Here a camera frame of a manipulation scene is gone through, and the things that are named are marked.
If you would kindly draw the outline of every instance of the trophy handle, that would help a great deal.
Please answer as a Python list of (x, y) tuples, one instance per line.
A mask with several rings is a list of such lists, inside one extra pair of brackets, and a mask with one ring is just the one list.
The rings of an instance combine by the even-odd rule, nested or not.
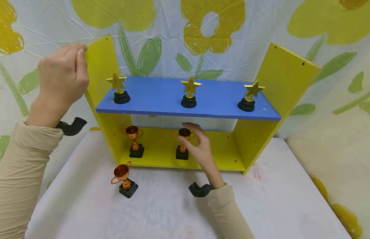
[(131, 166), (132, 166), (132, 161), (127, 162), (128, 170), (131, 168)]
[(117, 179), (117, 177), (116, 177), (116, 176), (114, 176), (114, 177), (112, 178), (112, 180), (111, 180), (111, 184), (118, 184), (118, 183), (120, 183), (120, 182), (121, 182), (121, 180), (119, 180), (118, 182), (114, 182), (113, 180), (115, 180), (115, 179)]
[(194, 136), (196, 136), (196, 133), (195, 132), (192, 132), (192, 133), (190, 133), (190, 135), (192, 135), (193, 134), (193, 136), (192, 137), (190, 137), (188, 140), (191, 140), (191, 139), (193, 139), (194, 138)]
[(127, 135), (127, 131), (126, 131), (126, 129), (125, 128), (122, 128), (121, 130), (120, 130), (125, 136), (128, 136)]
[(174, 135), (176, 138), (178, 138), (178, 136), (176, 135), (176, 133), (177, 133), (178, 135), (180, 135), (180, 133), (178, 132), (178, 130), (173, 131), (173, 135)]
[(139, 138), (140, 138), (141, 136), (143, 136), (143, 135), (144, 135), (144, 131), (143, 131), (143, 130), (138, 130), (138, 131), (141, 131), (141, 134), (140, 134), (140, 136), (139, 136)]

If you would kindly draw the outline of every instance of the long sleeve shirt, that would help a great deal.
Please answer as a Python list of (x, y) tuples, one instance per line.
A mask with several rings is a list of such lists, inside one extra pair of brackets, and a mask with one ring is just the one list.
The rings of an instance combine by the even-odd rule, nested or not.
[[(24, 239), (49, 155), (62, 137), (60, 129), (16, 124), (0, 163), (0, 239)], [(226, 238), (254, 238), (231, 186), (212, 190), (207, 201)]]

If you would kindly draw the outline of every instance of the hand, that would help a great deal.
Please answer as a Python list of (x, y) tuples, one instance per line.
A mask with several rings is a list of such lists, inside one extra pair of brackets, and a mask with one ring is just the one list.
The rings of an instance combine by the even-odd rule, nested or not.
[(38, 65), (40, 92), (31, 105), (27, 125), (55, 128), (89, 84), (82, 43), (65, 45)]
[(185, 148), (189, 150), (195, 161), (203, 169), (212, 188), (219, 189), (225, 186), (225, 182), (222, 179), (220, 171), (213, 160), (209, 138), (203, 129), (195, 123), (182, 123), (182, 126), (185, 128), (190, 128), (195, 132), (198, 139), (198, 145), (193, 146), (193, 144), (181, 136), (178, 137), (178, 139), (181, 143), (183, 143)]

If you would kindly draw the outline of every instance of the copper cup trophy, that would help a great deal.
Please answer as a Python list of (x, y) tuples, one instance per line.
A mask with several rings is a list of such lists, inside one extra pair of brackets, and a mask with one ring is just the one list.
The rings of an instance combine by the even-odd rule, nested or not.
[(142, 158), (145, 149), (142, 144), (136, 142), (136, 139), (140, 138), (144, 134), (144, 131), (138, 129), (137, 126), (132, 125), (128, 128), (122, 128), (121, 132), (133, 141), (132, 146), (129, 150), (129, 157)]
[[(173, 132), (173, 135), (178, 138), (178, 136), (184, 137), (187, 140), (191, 140), (196, 136), (194, 132), (191, 132), (187, 128), (181, 128)], [(176, 159), (188, 160), (189, 151), (185, 148), (183, 144), (179, 145), (176, 149)]]
[(120, 182), (123, 182), (119, 186), (119, 192), (127, 198), (132, 197), (132, 195), (138, 188), (138, 185), (128, 178), (131, 165), (132, 162), (129, 161), (127, 164), (120, 164), (119, 166), (117, 166), (114, 169), (115, 176), (111, 180), (111, 184), (118, 184)]

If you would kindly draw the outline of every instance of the floral backdrop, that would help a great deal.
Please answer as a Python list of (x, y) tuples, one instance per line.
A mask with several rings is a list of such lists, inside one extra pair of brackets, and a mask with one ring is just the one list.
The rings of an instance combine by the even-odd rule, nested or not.
[[(37, 63), (112, 34), (124, 75), (253, 81), (270, 42), (322, 66), (278, 132), (353, 238), (370, 238), (370, 0), (0, 0), (0, 161), (39, 90)], [(41, 195), (96, 122), (52, 154)], [(133, 115), (136, 125), (235, 120)]]

